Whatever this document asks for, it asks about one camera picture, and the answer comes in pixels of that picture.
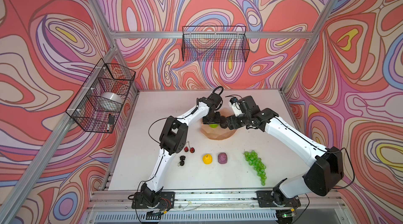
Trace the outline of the purple fake fruit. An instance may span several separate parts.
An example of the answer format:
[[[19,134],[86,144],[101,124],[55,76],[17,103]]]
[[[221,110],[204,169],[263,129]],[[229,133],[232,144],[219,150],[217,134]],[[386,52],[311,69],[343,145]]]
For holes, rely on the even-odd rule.
[[[219,153],[218,154],[218,163],[219,164],[227,164],[228,156],[226,153]]]

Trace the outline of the green fake grape bunch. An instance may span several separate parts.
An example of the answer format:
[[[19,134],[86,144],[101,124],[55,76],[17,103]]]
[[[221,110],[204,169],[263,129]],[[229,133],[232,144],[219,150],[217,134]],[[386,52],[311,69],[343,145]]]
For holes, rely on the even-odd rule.
[[[267,174],[266,174],[266,166],[262,162],[262,159],[258,156],[257,152],[254,150],[245,151],[243,153],[246,162],[255,170],[257,176],[260,179],[260,183],[262,186],[266,185]]]

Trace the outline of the yellow fake pear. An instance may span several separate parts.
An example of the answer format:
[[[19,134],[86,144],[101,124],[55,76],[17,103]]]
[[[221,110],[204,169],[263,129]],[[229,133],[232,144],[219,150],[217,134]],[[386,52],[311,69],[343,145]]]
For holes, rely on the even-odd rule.
[[[206,154],[203,156],[202,160],[204,164],[209,165],[213,162],[213,157],[211,154]]]

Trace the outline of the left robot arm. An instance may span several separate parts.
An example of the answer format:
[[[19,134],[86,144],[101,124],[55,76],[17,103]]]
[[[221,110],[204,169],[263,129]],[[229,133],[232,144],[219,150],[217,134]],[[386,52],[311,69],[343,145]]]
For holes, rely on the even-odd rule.
[[[161,201],[163,181],[171,161],[186,145],[188,128],[201,121],[204,125],[218,125],[221,121],[219,109],[222,106],[222,86],[216,87],[208,97],[198,98],[196,105],[179,117],[166,118],[159,143],[160,152],[150,175],[139,184],[134,201],[140,201],[147,207],[155,207]]]

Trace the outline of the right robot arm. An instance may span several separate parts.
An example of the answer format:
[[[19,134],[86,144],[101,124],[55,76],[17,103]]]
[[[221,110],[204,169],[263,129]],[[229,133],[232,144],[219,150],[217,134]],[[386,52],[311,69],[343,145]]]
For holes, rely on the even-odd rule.
[[[260,109],[252,96],[229,98],[233,115],[226,118],[225,126],[230,130],[241,127],[261,130],[274,136],[309,167],[306,173],[285,178],[272,189],[271,196],[275,205],[283,206],[289,199],[307,193],[326,196],[344,177],[340,149],[335,146],[328,148],[298,132],[274,110]]]

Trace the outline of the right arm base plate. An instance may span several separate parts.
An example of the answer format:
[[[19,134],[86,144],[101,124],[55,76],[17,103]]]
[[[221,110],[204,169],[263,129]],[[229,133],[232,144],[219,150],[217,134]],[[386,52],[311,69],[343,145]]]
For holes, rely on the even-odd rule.
[[[256,191],[254,198],[261,208],[298,208],[301,206],[300,200],[297,196],[294,198],[286,198],[281,192],[273,190],[259,190]]]

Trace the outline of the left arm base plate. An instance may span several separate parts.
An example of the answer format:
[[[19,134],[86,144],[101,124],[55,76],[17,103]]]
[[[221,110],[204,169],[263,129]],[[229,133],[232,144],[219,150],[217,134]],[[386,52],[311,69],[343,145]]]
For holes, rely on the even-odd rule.
[[[142,192],[136,192],[129,195],[128,200],[132,201],[132,209],[171,209],[174,207],[175,192],[163,191],[151,196],[146,196]]]

